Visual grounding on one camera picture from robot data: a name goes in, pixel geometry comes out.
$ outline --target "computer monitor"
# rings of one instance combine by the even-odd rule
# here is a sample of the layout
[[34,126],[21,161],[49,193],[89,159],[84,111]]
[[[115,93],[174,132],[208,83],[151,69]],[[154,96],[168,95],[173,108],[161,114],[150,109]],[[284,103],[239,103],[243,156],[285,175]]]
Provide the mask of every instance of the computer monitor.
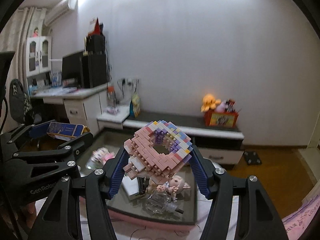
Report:
[[83,50],[62,58],[62,83],[67,86],[81,87],[81,64]]

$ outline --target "wooden floor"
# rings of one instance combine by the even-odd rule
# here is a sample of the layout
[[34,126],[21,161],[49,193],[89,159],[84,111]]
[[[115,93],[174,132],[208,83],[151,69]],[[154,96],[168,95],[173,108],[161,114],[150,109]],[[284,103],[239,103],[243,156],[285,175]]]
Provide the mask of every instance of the wooden floor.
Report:
[[240,178],[257,176],[280,217],[284,218],[300,208],[313,183],[296,150],[257,149],[256,152],[262,165],[249,166],[241,158],[239,164],[228,172]]

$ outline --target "desk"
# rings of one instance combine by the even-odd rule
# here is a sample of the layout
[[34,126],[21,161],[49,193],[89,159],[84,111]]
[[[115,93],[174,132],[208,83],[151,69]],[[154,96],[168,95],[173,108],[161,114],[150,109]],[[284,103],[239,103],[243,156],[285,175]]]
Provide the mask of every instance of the desk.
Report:
[[97,117],[107,106],[107,84],[61,95],[55,92],[56,90],[52,88],[30,98],[43,99],[45,104],[64,105],[70,123],[89,127],[93,135],[99,132]]

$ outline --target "orange box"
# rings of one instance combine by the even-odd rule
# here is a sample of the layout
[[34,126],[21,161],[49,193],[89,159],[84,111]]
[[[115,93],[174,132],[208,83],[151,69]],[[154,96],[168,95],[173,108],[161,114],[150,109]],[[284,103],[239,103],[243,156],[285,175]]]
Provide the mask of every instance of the orange box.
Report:
[[204,123],[206,126],[235,127],[238,116],[237,112],[218,113],[210,109],[204,114]]

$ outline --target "clear plastic bottle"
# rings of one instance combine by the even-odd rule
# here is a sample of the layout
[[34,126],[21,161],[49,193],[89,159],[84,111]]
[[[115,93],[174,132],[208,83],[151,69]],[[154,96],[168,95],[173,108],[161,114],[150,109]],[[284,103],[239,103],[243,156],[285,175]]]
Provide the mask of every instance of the clear plastic bottle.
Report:
[[171,202],[171,196],[166,192],[155,190],[147,199],[146,208],[153,213],[163,214],[164,212],[173,213],[174,211],[183,214],[183,210]]

